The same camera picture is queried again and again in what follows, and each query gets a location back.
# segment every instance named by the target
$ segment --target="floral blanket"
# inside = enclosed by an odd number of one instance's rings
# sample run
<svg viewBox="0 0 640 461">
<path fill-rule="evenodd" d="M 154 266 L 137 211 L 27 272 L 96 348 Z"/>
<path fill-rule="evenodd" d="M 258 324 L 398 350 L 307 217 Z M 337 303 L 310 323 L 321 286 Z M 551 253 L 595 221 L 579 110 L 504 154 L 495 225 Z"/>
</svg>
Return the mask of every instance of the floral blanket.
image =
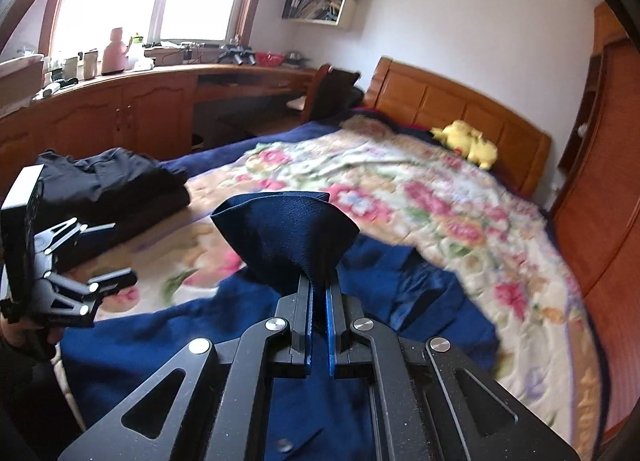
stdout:
<svg viewBox="0 0 640 461">
<path fill-rule="evenodd" d="M 241 259 L 207 217 L 228 197 L 260 190 L 324 190 L 367 235 L 412 245 L 456 272 L 497 327 L 495 376 L 591 458 L 600 372 L 580 288 L 545 234 L 535 205 L 474 165 L 384 123 L 354 116 L 298 143 L 259 144 L 237 162 L 188 182 L 191 205 L 73 274 L 133 267 L 136 286 L 106 299 L 98 319 L 212 297 Z"/>
</svg>

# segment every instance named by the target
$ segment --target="wooden chair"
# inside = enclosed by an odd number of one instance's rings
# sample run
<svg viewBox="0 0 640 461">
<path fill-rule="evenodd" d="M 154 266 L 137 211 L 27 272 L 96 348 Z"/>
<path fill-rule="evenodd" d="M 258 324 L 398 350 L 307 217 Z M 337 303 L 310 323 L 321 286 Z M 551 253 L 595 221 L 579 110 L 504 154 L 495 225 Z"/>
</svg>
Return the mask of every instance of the wooden chair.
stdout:
<svg viewBox="0 0 640 461">
<path fill-rule="evenodd" d="M 324 64 L 311 80 L 301 112 L 293 112 L 294 109 L 290 108 L 291 113 L 274 120 L 257 122 L 244 127 L 244 130 L 253 136 L 270 136 L 287 132 L 308 121 L 329 118 L 347 104 L 353 85 L 358 79 L 360 79 L 360 73 L 344 71 L 330 64 Z"/>
</svg>

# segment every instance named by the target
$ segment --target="black device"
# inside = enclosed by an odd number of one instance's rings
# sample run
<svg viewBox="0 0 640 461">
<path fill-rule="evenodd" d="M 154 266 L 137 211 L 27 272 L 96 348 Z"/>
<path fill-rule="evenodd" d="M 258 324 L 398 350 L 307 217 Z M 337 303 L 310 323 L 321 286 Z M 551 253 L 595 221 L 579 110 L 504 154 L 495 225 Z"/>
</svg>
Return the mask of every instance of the black device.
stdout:
<svg viewBox="0 0 640 461">
<path fill-rule="evenodd" d="M 244 63 L 255 66 L 255 53 L 250 47 L 246 47 L 241 44 L 225 44 L 220 48 L 217 63 L 223 64 L 229 61 L 238 64 L 239 66 Z"/>
<path fill-rule="evenodd" d="M 301 276 L 297 293 L 238 339 L 192 340 L 60 461 L 263 459 L 272 381 L 306 377 L 314 306 L 326 313 L 331 374 L 362 378 L 369 389 L 378 461 L 578 461 L 449 341 L 398 338 L 365 316 L 360 300 L 341 293 L 337 273 L 315 297 Z"/>
<path fill-rule="evenodd" d="M 34 219 L 43 192 L 44 165 L 22 169 L 0 209 L 4 267 L 0 283 L 0 311 L 9 322 L 28 316 L 46 331 L 51 327 L 91 327 L 102 299 L 137 282 L 131 269 L 89 279 L 86 284 L 61 275 L 75 266 L 74 255 L 100 242 L 114 224 L 88 227 L 76 218 L 34 233 Z M 33 354 L 53 356 L 46 334 L 31 337 Z"/>
</svg>

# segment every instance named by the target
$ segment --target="wooden desk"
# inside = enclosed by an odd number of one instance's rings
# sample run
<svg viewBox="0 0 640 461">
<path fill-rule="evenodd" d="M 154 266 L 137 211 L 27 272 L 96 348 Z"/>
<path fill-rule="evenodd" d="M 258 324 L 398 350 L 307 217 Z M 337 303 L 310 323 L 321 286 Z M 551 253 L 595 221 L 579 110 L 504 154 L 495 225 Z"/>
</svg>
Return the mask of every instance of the wooden desk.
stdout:
<svg viewBox="0 0 640 461">
<path fill-rule="evenodd" d="M 52 148 L 83 158 L 122 146 L 159 160 L 191 150 L 193 105 L 305 94 L 313 70 L 196 64 L 98 76 L 0 119 L 0 196 Z"/>
</svg>

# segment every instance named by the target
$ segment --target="yellow toy on shelf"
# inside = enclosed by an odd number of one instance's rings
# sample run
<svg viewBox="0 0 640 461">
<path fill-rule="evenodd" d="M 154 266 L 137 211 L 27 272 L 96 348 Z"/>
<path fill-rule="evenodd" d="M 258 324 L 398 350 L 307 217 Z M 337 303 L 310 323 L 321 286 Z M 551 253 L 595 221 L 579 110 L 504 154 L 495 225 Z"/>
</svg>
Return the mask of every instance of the yellow toy on shelf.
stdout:
<svg viewBox="0 0 640 461">
<path fill-rule="evenodd" d="M 462 120 L 456 120 L 445 128 L 432 128 L 433 137 L 453 152 L 489 170 L 498 159 L 498 149 L 491 141 L 482 138 L 482 132 Z"/>
</svg>

